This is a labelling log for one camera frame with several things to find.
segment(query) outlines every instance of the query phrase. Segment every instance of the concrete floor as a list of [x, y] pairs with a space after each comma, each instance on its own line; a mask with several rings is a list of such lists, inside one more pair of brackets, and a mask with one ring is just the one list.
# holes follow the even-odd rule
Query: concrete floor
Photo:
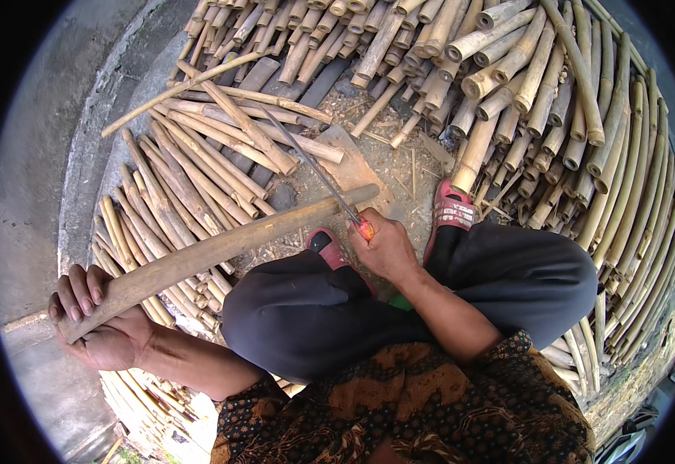
[[[87, 262], [97, 197], [118, 184], [114, 171], [125, 150], [115, 135], [101, 140], [101, 127], [164, 87], [184, 41], [178, 33], [195, 3], [75, 1], [26, 70], [5, 120], [0, 326], [28, 404], [69, 462], [89, 462], [107, 449], [115, 417], [103, 401], [97, 372], [63, 355], [41, 311], [59, 272]], [[658, 70], [675, 148], [675, 78], [628, 7], [620, 0], [603, 5]]]

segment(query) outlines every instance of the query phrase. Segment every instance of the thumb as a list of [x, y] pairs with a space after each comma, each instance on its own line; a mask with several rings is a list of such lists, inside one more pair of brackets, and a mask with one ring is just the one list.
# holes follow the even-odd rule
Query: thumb
[[345, 228], [348, 229], [348, 240], [350, 240], [353, 249], [359, 250], [368, 246], [369, 242], [363, 238], [361, 232], [355, 227], [355, 222], [345, 219]]

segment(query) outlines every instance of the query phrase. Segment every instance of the metal blade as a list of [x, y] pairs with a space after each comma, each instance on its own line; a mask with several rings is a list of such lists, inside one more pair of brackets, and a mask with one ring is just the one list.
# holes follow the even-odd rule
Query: metal blade
[[314, 158], [311, 157], [311, 154], [304, 152], [304, 150], [301, 148], [301, 145], [299, 145], [299, 143], [294, 140], [294, 136], [292, 136], [291, 133], [289, 131], [287, 131], [285, 127], [283, 127], [281, 122], [278, 121], [272, 114], [270, 114], [270, 112], [268, 110], [266, 110], [264, 107], [262, 107], [262, 105], [260, 105], [260, 109], [265, 113], [265, 116], [267, 116], [268, 119], [270, 119], [270, 122], [273, 123], [273, 125], [275, 125], [278, 128], [278, 130], [281, 132], [281, 134], [283, 134], [283, 136], [286, 137], [288, 142], [290, 142], [294, 146], [296, 152], [298, 154], [300, 154], [301, 157], [304, 158], [304, 160], [306, 160], [306, 162], [311, 166], [311, 168], [314, 170], [314, 173], [316, 174], [316, 176], [320, 179], [320, 181], [322, 181], [323, 184], [325, 184], [325, 186], [327, 187], [327, 190], [329, 190], [330, 193], [332, 193], [332, 195], [335, 197], [335, 199], [337, 199], [337, 202], [340, 203], [340, 205], [342, 205], [342, 208], [344, 208], [348, 212], [348, 214], [350, 215], [350, 218], [352, 220], [354, 220], [355, 223], [360, 226], [361, 220], [358, 219], [358, 217], [355, 215], [355, 213], [350, 209], [350, 206], [348, 206], [348, 204], [342, 199], [340, 194], [337, 193], [337, 190], [334, 189], [334, 187], [327, 180], [325, 175], [322, 174], [319, 167], [317, 167], [316, 162], [314, 161]]

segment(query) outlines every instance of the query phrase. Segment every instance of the pink shoe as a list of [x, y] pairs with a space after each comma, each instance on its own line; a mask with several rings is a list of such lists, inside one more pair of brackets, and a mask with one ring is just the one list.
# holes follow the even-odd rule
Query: pink shoe
[[[461, 201], [451, 198], [449, 195], [456, 195]], [[460, 227], [463, 230], [471, 229], [474, 224], [475, 209], [469, 195], [463, 195], [451, 189], [451, 180], [446, 178], [437, 185], [435, 190], [435, 200], [433, 204], [433, 226], [432, 234], [425, 253], [423, 253], [423, 264], [428, 261], [433, 245], [435, 245], [435, 235], [440, 226]]]
[[350, 261], [350, 256], [348, 255], [348, 252], [345, 250], [345, 247], [342, 246], [342, 242], [340, 242], [340, 238], [335, 235], [335, 233], [327, 229], [325, 227], [319, 227], [317, 229], [314, 229], [311, 231], [311, 234], [309, 234], [308, 237], [306, 237], [306, 242], [304, 244], [306, 249], [310, 249], [310, 244], [314, 240], [314, 237], [320, 232], [323, 232], [326, 234], [326, 236], [330, 237], [331, 241], [329, 244], [324, 246], [320, 251], [319, 254], [324, 258], [325, 261], [327, 261], [327, 265], [330, 266], [330, 269], [337, 270], [340, 267], [343, 266], [351, 266], [353, 270], [358, 273], [363, 281], [366, 283], [368, 286], [369, 290], [371, 291], [371, 297], [376, 298], [376, 288], [373, 286], [373, 284], [367, 279], [363, 274], [361, 274], [358, 269], [353, 265], [353, 263]]

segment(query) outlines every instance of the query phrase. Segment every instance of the shirt sleeve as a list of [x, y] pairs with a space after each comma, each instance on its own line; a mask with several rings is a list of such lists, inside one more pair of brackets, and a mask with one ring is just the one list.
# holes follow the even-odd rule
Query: shirt sleeve
[[472, 382], [525, 428], [522, 451], [534, 462], [590, 462], [595, 436], [569, 387], [518, 330], [475, 362]]
[[219, 413], [211, 462], [230, 462], [288, 403], [273, 376], [266, 374], [247, 390], [213, 402]]

